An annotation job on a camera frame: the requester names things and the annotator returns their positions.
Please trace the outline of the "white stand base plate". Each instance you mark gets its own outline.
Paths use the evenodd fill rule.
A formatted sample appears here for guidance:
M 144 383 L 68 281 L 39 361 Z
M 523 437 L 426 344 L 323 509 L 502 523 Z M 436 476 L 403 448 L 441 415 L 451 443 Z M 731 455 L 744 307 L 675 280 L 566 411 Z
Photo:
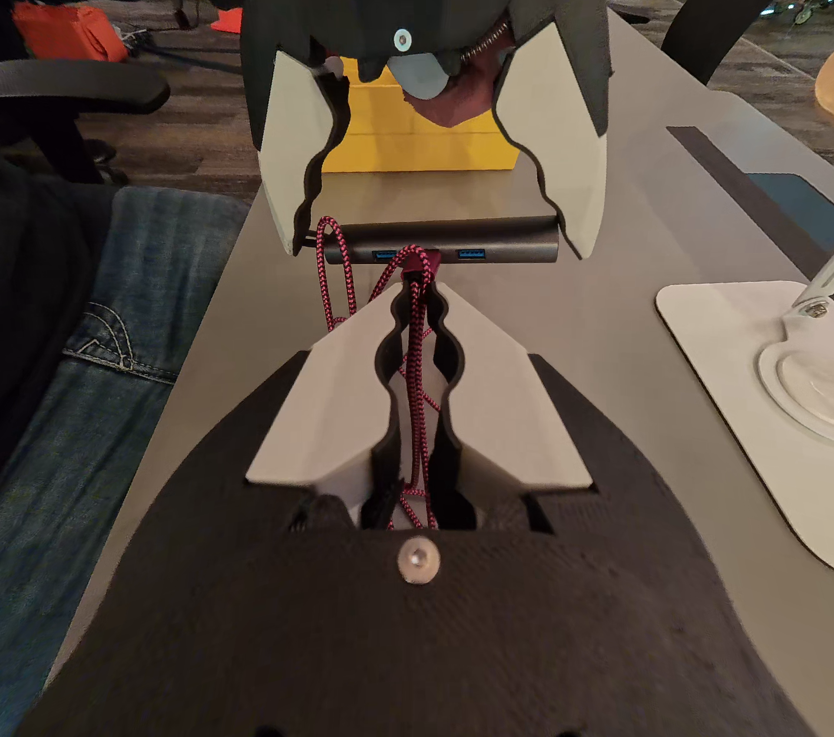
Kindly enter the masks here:
M 800 542 L 833 566 L 833 260 L 807 285 L 678 284 L 655 305 Z

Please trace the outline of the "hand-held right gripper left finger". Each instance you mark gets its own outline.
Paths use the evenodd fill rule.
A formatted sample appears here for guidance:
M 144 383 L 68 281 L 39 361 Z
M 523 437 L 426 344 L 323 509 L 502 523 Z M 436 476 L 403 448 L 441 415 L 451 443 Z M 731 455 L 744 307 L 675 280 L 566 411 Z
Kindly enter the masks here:
M 397 284 L 304 352 L 246 481 L 333 495 L 357 525 L 388 527 L 405 485 L 391 382 L 409 320 L 408 288 Z

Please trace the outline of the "red bag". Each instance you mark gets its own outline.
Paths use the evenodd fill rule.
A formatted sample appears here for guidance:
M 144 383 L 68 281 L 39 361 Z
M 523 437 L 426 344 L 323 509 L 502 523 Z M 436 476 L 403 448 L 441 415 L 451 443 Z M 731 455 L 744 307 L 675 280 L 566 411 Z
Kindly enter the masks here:
M 38 60 L 124 63 L 129 59 L 120 34 L 97 7 L 17 2 L 13 21 Z

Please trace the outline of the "person's left hand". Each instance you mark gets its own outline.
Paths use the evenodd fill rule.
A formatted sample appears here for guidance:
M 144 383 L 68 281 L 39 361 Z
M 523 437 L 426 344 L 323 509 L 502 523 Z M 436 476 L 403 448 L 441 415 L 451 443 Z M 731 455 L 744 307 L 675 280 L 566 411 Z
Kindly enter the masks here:
M 464 64 L 439 95 L 420 99 L 403 89 L 403 98 L 424 119 L 443 128 L 452 128 L 491 109 L 502 65 L 500 56 L 474 58 Z

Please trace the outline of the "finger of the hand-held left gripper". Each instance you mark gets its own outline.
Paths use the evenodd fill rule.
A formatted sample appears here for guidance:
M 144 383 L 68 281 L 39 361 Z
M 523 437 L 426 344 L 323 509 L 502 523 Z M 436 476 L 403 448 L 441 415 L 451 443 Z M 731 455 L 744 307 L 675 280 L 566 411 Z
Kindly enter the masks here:
M 297 256 L 322 189 L 324 161 L 347 133 L 349 77 L 338 56 L 309 66 L 277 51 L 257 68 L 258 166 L 276 229 Z
M 594 251 L 606 202 L 609 47 L 573 45 L 556 20 L 506 57 L 493 97 L 506 140 L 535 165 L 542 199 L 581 260 Z

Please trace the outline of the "dark grey usb hub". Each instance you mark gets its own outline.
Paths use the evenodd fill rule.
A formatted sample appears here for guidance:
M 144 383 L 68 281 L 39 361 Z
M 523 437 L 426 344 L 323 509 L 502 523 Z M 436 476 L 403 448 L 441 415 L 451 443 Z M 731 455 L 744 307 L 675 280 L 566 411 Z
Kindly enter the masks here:
M 381 265 L 411 244 L 438 252 L 440 264 L 555 263 L 556 217 L 355 223 L 341 227 L 350 263 Z

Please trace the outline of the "person's jeans leg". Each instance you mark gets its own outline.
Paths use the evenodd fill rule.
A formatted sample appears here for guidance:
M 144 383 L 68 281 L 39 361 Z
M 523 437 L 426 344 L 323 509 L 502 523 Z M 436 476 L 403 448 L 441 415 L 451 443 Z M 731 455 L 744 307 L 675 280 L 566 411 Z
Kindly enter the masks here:
M 2 735 L 50 674 L 249 210 L 117 190 L 87 306 L 2 466 Z

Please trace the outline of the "yellow plastic bin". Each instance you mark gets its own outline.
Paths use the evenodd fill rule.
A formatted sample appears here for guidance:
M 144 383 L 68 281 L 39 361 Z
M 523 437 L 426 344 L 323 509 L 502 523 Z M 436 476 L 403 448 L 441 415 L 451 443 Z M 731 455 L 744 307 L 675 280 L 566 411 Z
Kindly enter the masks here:
M 343 141 L 323 163 L 327 173 L 510 171 L 519 150 L 501 133 L 491 112 L 459 126 L 440 127 L 421 117 L 391 72 L 361 83 L 357 62 L 342 59 L 349 78 L 351 118 Z

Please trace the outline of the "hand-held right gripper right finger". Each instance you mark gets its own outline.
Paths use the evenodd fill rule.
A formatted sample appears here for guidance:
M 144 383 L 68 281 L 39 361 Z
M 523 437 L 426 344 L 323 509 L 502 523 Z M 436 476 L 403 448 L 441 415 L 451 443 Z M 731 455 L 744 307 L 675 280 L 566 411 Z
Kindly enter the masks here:
M 426 313 L 445 381 L 428 482 L 440 529 L 473 529 L 509 499 L 591 491 L 541 359 L 446 284 L 432 285 Z

